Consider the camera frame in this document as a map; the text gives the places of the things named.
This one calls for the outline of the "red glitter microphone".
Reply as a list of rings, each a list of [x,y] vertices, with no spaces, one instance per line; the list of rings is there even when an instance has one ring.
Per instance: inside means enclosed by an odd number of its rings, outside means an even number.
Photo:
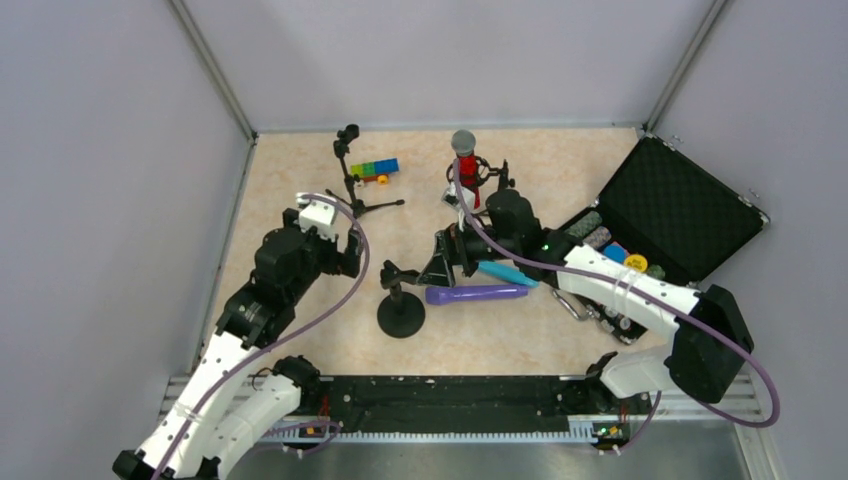
[[[457,130],[452,135],[451,147],[459,160],[460,184],[474,194],[473,207],[477,209],[480,207],[480,193],[477,180],[477,156],[474,152],[476,137],[468,130]]]

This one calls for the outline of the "black round-base mic stand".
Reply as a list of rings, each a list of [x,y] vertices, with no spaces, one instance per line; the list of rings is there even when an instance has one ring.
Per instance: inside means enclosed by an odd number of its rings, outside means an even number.
[[[403,284],[417,285],[418,270],[402,270],[391,260],[385,260],[379,272],[380,285],[388,292],[380,302],[377,321],[381,330],[396,339],[409,338],[423,327],[426,308],[422,300],[405,291]]]

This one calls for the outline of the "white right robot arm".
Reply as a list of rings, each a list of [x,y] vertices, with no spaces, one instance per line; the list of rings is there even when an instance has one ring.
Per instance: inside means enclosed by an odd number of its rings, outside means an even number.
[[[447,187],[442,201],[456,222],[435,235],[434,253],[418,284],[453,287],[455,270],[476,273],[485,261],[510,260],[528,278],[589,300],[664,338],[663,345],[608,354],[601,383],[616,397],[676,387],[706,404],[719,403],[742,369],[753,340],[733,294],[679,286],[640,273],[562,229],[541,226],[514,189],[491,194],[489,220],[471,212],[475,195]]]

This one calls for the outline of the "purple toy microphone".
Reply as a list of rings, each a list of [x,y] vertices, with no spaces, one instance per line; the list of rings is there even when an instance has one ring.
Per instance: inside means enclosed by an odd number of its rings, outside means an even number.
[[[429,305],[448,305],[457,302],[494,301],[522,298],[530,288],[524,285],[497,284],[456,287],[430,286],[425,290],[425,301]]]

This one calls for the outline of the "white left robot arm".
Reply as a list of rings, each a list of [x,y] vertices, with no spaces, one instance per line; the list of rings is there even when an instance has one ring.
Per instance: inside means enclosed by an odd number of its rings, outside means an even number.
[[[288,341],[296,306],[322,275],[362,283],[369,246],[357,220],[346,246],[334,224],[340,209],[312,200],[287,209],[254,254],[246,283],[226,302],[196,370],[154,432],[122,451],[112,471],[121,479],[225,479],[241,458],[315,388],[318,370],[286,357],[237,409],[231,404],[263,356]]]

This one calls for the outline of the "black shock-mount tripod stand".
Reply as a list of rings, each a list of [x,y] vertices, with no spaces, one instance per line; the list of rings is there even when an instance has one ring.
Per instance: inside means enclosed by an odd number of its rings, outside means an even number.
[[[477,163],[479,189],[490,179],[497,180],[498,190],[510,189],[516,186],[515,180],[510,176],[509,165],[506,160],[502,162],[501,166],[492,166],[485,158],[477,156]]]

